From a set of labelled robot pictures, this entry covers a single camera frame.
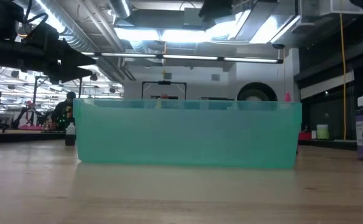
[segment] red object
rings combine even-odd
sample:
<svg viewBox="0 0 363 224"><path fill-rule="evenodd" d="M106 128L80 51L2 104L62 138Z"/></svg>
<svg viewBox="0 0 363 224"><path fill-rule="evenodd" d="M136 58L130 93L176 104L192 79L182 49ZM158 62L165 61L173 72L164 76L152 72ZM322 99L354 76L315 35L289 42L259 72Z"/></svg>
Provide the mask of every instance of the red object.
<svg viewBox="0 0 363 224"><path fill-rule="evenodd" d="M20 130L42 130L41 126L28 126L28 125L22 125L19 127Z"/></svg>
<svg viewBox="0 0 363 224"><path fill-rule="evenodd" d="M299 140L311 140L311 133L299 133Z"/></svg>
<svg viewBox="0 0 363 224"><path fill-rule="evenodd" d="M285 102L291 102L291 94L289 92L285 94Z"/></svg>

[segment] fluorescent light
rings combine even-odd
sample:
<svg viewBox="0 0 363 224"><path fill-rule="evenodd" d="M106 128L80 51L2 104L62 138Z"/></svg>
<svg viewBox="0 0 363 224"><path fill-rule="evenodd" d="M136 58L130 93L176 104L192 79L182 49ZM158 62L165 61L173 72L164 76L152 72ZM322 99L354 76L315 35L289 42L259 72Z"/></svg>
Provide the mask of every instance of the fluorescent light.
<svg viewBox="0 0 363 224"><path fill-rule="evenodd" d="M230 35L228 37L229 40L235 38L238 35L239 31L242 29L242 26L245 24L245 21L248 19L250 12L251 10L248 9L244 12L236 14L237 23L234 26L234 29L230 32Z"/></svg>
<svg viewBox="0 0 363 224"><path fill-rule="evenodd" d="M13 107L13 108L23 108L25 105L6 105L7 107Z"/></svg>
<svg viewBox="0 0 363 224"><path fill-rule="evenodd" d="M202 30L165 30L162 40L178 43L201 43L210 39Z"/></svg>
<svg viewBox="0 0 363 224"><path fill-rule="evenodd" d="M82 99L86 99L87 97L89 97L89 95L81 95ZM110 99L122 99L122 97L120 96L114 96L114 95L98 95L98 96L91 96L93 99L103 99L103 98L110 98Z"/></svg>
<svg viewBox="0 0 363 224"><path fill-rule="evenodd" d="M94 56L94 52L82 52L82 54L86 55L86 56Z"/></svg>
<svg viewBox="0 0 363 224"><path fill-rule="evenodd" d="M123 29L114 28L118 37L122 40L159 40L158 32L154 29Z"/></svg>
<svg viewBox="0 0 363 224"><path fill-rule="evenodd" d="M293 25L295 25L299 20L301 16L296 16L294 20L292 20L286 27L284 27L270 42L274 43L276 42L282 35L284 35Z"/></svg>
<svg viewBox="0 0 363 224"><path fill-rule="evenodd" d="M192 60L217 60L217 57L212 56L195 56L195 55L163 55L164 58L172 59L192 59Z"/></svg>
<svg viewBox="0 0 363 224"><path fill-rule="evenodd" d="M155 54L130 54L130 53L102 53L107 57L129 57L129 58L157 58Z"/></svg>
<svg viewBox="0 0 363 224"><path fill-rule="evenodd" d="M254 62L254 63L277 63L276 59L264 59L264 58L237 58L237 57L225 57L226 62Z"/></svg>
<svg viewBox="0 0 363 224"><path fill-rule="evenodd" d="M266 44L277 34L277 31L277 20L274 16L270 16L249 42L252 44Z"/></svg>
<svg viewBox="0 0 363 224"><path fill-rule="evenodd" d="M235 25L235 21L222 22L208 29L205 34L207 35L208 39L212 39L213 37L227 36L232 32L232 28Z"/></svg>
<svg viewBox="0 0 363 224"><path fill-rule="evenodd" d="M2 92L2 95L5 96L33 96L33 93L13 93L13 92ZM67 98L67 94L53 94L53 93L37 93L37 97L43 97L43 96L57 96L58 99L65 99ZM81 95L81 98L87 98L89 95ZM96 95L95 98L120 98L119 95Z"/></svg>

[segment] table surface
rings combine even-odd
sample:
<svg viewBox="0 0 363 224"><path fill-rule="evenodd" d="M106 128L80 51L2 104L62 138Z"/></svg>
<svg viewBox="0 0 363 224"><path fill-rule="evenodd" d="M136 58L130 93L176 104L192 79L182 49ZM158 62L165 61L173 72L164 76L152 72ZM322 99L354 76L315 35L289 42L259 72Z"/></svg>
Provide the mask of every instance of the table surface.
<svg viewBox="0 0 363 224"><path fill-rule="evenodd" d="M63 141L0 144L0 223L363 223L363 161L305 146L294 170L93 165Z"/></svg>

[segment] ceiling vent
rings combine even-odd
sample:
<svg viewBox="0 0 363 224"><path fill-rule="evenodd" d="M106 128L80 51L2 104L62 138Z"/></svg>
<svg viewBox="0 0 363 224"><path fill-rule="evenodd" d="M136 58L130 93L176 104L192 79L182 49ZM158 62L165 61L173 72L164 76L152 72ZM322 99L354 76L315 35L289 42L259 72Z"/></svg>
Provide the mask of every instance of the ceiling vent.
<svg viewBox="0 0 363 224"><path fill-rule="evenodd" d="M212 74L212 81L219 82L220 81L220 75L219 74Z"/></svg>
<svg viewBox="0 0 363 224"><path fill-rule="evenodd" d="M172 74L170 72L164 73L163 74L163 79L164 80L171 80L172 79Z"/></svg>

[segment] translucent plastic container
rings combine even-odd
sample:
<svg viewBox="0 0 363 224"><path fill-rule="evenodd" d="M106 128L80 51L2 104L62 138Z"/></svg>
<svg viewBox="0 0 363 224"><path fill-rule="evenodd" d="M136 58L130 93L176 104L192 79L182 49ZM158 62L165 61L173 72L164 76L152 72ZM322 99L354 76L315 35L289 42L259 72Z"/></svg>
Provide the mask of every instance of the translucent plastic container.
<svg viewBox="0 0 363 224"><path fill-rule="evenodd" d="M301 104L78 99L74 117L82 162L284 169Z"/></svg>

